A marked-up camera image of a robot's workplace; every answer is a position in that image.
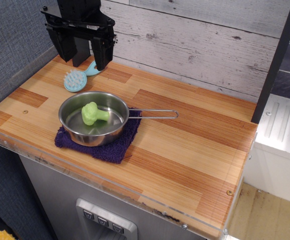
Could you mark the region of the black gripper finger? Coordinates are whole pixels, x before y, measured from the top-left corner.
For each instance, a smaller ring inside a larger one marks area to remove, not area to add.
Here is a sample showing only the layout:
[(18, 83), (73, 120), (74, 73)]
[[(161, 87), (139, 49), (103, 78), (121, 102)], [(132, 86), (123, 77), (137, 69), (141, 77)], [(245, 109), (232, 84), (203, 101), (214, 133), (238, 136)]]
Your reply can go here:
[(91, 46), (97, 70), (102, 71), (113, 59), (114, 42), (112, 39), (94, 37)]
[(71, 60), (78, 52), (74, 37), (55, 31), (50, 25), (47, 25), (46, 29), (59, 56), (65, 62)]

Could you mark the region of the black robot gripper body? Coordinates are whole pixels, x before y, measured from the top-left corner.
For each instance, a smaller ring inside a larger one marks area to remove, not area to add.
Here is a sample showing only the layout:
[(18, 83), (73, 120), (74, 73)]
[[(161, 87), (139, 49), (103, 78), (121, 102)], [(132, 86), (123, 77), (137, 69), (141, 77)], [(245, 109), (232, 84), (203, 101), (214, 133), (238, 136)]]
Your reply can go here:
[(114, 43), (115, 21), (101, 12), (99, 0), (59, 0), (57, 5), (43, 6), (41, 13), (46, 17), (46, 28), (52, 39), (66, 37)]

